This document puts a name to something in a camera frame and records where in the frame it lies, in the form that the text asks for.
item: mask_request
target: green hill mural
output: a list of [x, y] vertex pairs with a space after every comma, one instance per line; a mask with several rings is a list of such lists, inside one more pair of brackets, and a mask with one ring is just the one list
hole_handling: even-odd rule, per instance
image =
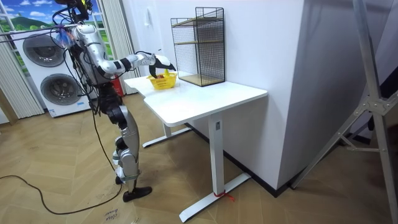
[[[29, 29], [38, 29], [40, 26], [49, 27], [49, 24], [46, 24], [42, 21], [37, 21], [35, 19], [29, 19], [23, 16], [15, 17], [11, 19], [12, 23], [16, 30], [29, 30]], [[9, 32], [10, 26], [8, 25], [5, 19], [0, 19], [0, 26], [3, 32]]]

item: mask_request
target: desk leg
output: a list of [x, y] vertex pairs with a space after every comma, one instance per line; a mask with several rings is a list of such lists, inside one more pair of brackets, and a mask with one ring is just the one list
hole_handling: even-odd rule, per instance
[[223, 123], [221, 113], [208, 117], [210, 137], [211, 178], [213, 191], [219, 195], [224, 192]]
[[191, 129], [190, 128], [183, 128], [181, 130], [178, 130], [178, 131], [172, 133], [172, 130], [170, 129], [170, 127], [168, 127], [165, 124], [163, 124], [163, 131], [164, 131], [164, 136], [162, 136], [160, 138], [157, 138], [157, 139], [154, 139], [154, 140], [151, 140], [149, 142], [145, 142], [144, 144], [142, 144], [142, 146], [143, 147], [149, 147], [149, 146], [151, 146], [153, 144], [160, 143], [160, 142], [162, 142], [162, 141], [164, 141], [166, 139], [169, 139], [171, 137], [177, 136], [177, 135], [182, 134], [182, 133], [186, 133], [187, 131], [191, 131]]
[[223, 123], [221, 113], [209, 115], [208, 124], [213, 192], [182, 211], [180, 214], [180, 219], [182, 222], [186, 222], [196, 213], [202, 211], [220, 198], [216, 197], [215, 194], [221, 195], [224, 190], [226, 193], [228, 193], [239, 184], [242, 184], [250, 178], [249, 174], [243, 173], [224, 185]]

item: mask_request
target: white desk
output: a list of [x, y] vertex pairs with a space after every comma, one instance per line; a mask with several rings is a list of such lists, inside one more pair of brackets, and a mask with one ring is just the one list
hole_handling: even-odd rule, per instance
[[224, 184], [223, 124], [221, 112], [228, 108], [265, 97], [268, 94], [267, 91], [231, 82], [199, 87], [177, 79], [175, 86], [167, 90], [154, 90], [154, 87], [146, 77], [132, 78], [125, 80], [125, 82], [131, 88], [135, 88], [144, 97], [144, 103], [164, 124], [165, 136], [144, 143], [144, 147], [190, 130], [190, 128], [185, 128], [171, 133], [169, 127], [178, 126], [205, 116], [208, 117], [214, 193], [209, 194], [185, 209], [180, 214], [182, 222], [187, 221], [194, 214], [219, 199], [215, 194], [220, 195], [224, 191], [228, 193], [250, 178], [249, 174], [243, 173], [227, 184]]

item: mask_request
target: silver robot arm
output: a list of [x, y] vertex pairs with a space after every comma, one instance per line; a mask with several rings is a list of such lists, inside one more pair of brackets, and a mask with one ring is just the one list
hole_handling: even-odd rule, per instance
[[86, 63], [85, 69], [91, 71], [88, 75], [93, 84], [109, 82], [109, 79], [143, 65], [149, 66], [150, 74], [155, 78], [155, 68], [175, 70], [168, 58], [146, 52], [128, 55], [120, 60], [108, 60], [106, 46], [93, 25], [78, 25], [72, 28], [71, 33], [77, 44], [85, 50], [81, 61]]

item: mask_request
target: window curtain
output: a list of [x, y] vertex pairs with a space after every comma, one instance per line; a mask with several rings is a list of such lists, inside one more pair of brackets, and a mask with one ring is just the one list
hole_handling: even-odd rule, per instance
[[[123, 6], [120, 0], [98, 1], [103, 13], [103, 21], [108, 35], [111, 36], [111, 43], [113, 45], [113, 56], [116, 59], [122, 59], [127, 55], [134, 53], [132, 41], [129, 34], [129, 29], [123, 13]], [[138, 69], [131, 72], [126, 72], [120, 77], [123, 92], [125, 94], [137, 93], [133, 88], [127, 86], [124, 82], [125, 79], [140, 77]]]
[[44, 113], [8, 43], [0, 44], [0, 88], [18, 118]]

